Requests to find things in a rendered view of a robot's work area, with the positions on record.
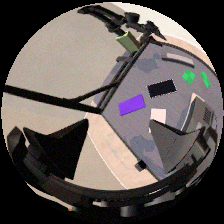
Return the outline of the purple flat slab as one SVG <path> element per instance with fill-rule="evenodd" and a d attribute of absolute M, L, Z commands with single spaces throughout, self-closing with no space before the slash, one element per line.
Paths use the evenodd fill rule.
<path fill-rule="evenodd" d="M 139 94 L 133 98 L 130 98 L 130 99 L 118 104 L 118 106 L 119 106 L 120 116 L 146 107 L 143 97 L 142 97 L 142 94 Z"/>

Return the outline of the green flat rectangular mat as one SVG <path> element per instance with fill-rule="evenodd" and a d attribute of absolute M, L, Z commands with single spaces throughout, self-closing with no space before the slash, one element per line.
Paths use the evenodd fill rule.
<path fill-rule="evenodd" d="M 204 81 L 206 87 L 211 86 L 211 84 L 210 84 L 210 82 L 209 82 L 209 80 L 208 80 L 208 78 L 207 78 L 205 72 L 199 72 L 199 73 L 200 73 L 200 75 L 201 75 L 201 77 L 202 77 L 202 79 L 203 79 L 203 81 Z"/>

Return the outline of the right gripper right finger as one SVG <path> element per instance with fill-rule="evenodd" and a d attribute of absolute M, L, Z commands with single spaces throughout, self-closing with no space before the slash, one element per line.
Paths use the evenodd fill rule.
<path fill-rule="evenodd" d="M 206 127 L 186 133 L 150 119 L 149 128 L 160 154 L 164 172 L 168 174 L 176 169 L 176 166 L 187 155 L 195 141 L 204 134 Z"/>

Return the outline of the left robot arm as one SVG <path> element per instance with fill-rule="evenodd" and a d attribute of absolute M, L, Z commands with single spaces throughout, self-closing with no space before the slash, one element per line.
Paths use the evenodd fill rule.
<path fill-rule="evenodd" d="M 93 6 L 94 6 L 94 8 L 92 8 Z M 110 33 L 114 32 L 115 34 L 118 35 L 117 37 L 121 37 L 127 33 L 121 29 L 121 25 L 126 23 L 126 25 L 125 25 L 126 28 L 130 27 L 132 29 L 135 29 L 136 25 L 139 24 L 137 22 L 139 22 L 139 19 L 140 19 L 140 15 L 138 13 L 125 12 L 124 13 L 125 17 L 124 17 L 122 15 L 114 13 L 113 11 L 111 11 L 109 9 L 101 7 L 100 5 L 85 6 L 77 11 L 78 11 L 77 13 L 79 13 L 79 14 L 89 14 L 89 15 L 101 20 L 102 22 L 105 23 L 105 26 L 108 28 L 108 31 Z M 108 16 L 110 19 L 108 17 L 106 17 L 105 15 Z M 126 15 L 128 15 L 128 19 L 127 19 Z M 126 21 L 125 19 L 127 19 L 128 21 Z M 136 22 L 136 23 L 134 23 L 134 22 Z M 154 24 L 154 22 L 149 21 L 149 20 L 147 21 L 146 26 L 143 26 L 143 25 L 144 24 L 142 24 L 142 26 L 141 25 L 139 25 L 139 26 L 146 32 L 148 32 L 150 28 L 154 28 L 154 26 L 156 26 Z M 114 29 L 114 31 L 113 31 L 113 29 Z"/>

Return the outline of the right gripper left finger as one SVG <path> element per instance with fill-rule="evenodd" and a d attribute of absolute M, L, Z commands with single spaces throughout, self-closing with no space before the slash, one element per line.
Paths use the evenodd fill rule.
<path fill-rule="evenodd" d="M 28 142 L 43 152 L 66 178 L 73 180 L 89 128 L 88 118 L 44 135 L 23 127 Z"/>

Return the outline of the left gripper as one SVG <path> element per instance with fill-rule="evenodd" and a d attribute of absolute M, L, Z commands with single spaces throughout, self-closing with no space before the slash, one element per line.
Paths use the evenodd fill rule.
<path fill-rule="evenodd" d="M 139 39 L 142 43 L 145 43 L 145 41 L 147 41 L 146 43 L 152 43 L 152 44 L 155 44 L 155 45 L 158 45 L 158 46 L 163 46 L 161 43 L 159 43 L 157 40 L 155 40 L 153 38 L 153 36 L 151 35 L 153 32 L 154 32 L 154 35 L 156 35 L 156 36 L 162 38 L 163 40 L 167 41 L 167 39 L 160 33 L 159 27 L 155 26 L 156 28 L 154 28 L 154 29 L 150 28 L 149 29 L 150 32 L 148 31 L 150 34 L 149 33 L 148 34 L 143 34 L 143 33 L 147 33 L 147 32 L 145 30 L 143 30 L 142 28 L 140 28 L 139 25 L 142 26 L 142 24 L 137 24 L 136 27 L 135 27 L 135 30 L 137 30 L 137 32 L 142 33 L 142 35 Z"/>

